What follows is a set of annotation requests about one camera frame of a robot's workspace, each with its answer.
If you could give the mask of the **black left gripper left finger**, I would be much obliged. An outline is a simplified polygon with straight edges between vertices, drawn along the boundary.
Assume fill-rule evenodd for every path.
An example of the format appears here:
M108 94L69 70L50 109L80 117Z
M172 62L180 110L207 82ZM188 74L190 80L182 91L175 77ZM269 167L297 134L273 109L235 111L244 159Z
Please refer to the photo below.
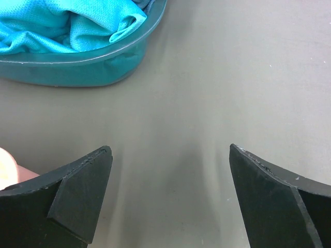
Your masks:
M87 247L111 166L108 146L42 175L1 150L1 247Z

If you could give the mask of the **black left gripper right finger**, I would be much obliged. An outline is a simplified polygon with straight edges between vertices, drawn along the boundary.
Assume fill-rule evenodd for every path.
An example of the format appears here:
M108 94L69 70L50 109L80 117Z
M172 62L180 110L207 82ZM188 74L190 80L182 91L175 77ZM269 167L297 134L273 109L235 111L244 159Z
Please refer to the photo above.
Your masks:
M330 247L330 186L238 145L229 162L251 247Z

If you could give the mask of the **light blue t shirt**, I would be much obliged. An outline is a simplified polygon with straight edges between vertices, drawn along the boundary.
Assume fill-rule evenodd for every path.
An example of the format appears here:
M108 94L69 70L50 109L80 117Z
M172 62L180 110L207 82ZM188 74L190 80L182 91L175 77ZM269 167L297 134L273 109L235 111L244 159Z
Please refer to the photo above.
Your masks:
M1 1L1 54L91 51L126 38L146 19L133 1Z

